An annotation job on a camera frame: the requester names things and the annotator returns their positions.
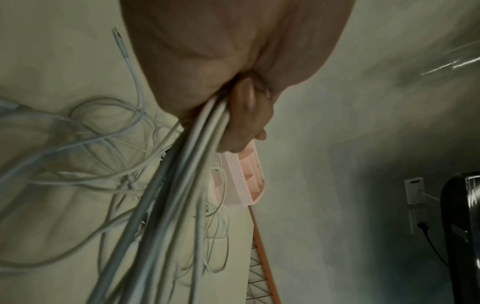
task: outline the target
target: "wall outlet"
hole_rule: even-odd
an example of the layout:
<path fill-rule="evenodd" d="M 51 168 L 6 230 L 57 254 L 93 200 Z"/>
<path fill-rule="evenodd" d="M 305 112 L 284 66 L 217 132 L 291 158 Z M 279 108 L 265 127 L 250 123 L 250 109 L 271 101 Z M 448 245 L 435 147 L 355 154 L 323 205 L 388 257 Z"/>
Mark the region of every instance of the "wall outlet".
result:
<path fill-rule="evenodd" d="M 421 192 L 425 193 L 423 177 L 405 180 L 406 202 L 409 205 L 422 204 L 427 200 Z"/>
<path fill-rule="evenodd" d="M 419 208 L 415 210 L 408 211 L 408 217 L 410 218 L 410 233 L 419 234 L 422 233 L 420 228 L 418 228 L 419 223 L 425 223 L 429 221 L 429 210 L 428 208 Z"/>

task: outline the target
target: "wall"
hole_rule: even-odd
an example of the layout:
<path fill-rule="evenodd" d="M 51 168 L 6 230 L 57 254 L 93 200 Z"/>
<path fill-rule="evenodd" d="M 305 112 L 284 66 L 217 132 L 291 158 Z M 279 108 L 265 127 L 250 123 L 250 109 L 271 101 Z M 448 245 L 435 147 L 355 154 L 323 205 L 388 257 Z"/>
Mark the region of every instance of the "wall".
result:
<path fill-rule="evenodd" d="M 281 96 L 257 144 L 267 189 L 253 210 L 284 304 L 453 303 L 448 269 L 410 235 L 403 180 L 439 196 L 480 168 L 478 67 L 415 76 L 480 38 L 478 13 L 359 1 L 327 64 Z M 446 256 L 435 202 L 429 222 Z"/>

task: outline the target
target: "skin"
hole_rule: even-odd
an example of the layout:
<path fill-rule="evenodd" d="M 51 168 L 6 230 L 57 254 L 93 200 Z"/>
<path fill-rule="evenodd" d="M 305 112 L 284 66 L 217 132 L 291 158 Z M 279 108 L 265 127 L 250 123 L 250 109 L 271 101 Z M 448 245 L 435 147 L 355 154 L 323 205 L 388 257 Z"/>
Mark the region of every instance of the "skin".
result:
<path fill-rule="evenodd" d="M 187 126 L 230 91 L 219 152 L 264 140 L 287 87 L 310 78 L 337 44 L 354 0 L 121 0 L 130 40 L 160 107 Z"/>

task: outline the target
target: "fingernail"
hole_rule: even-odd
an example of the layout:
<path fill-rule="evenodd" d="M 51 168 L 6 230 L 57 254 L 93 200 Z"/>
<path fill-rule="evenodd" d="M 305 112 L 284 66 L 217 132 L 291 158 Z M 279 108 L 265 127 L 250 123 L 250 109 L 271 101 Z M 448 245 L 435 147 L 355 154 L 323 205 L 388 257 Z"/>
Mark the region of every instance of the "fingernail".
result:
<path fill-rule="evenodd" d="M 240 85 L 240 97 L 250 111 L 255 109 L 255 88 L 251 78 L 246 78 Z"/>

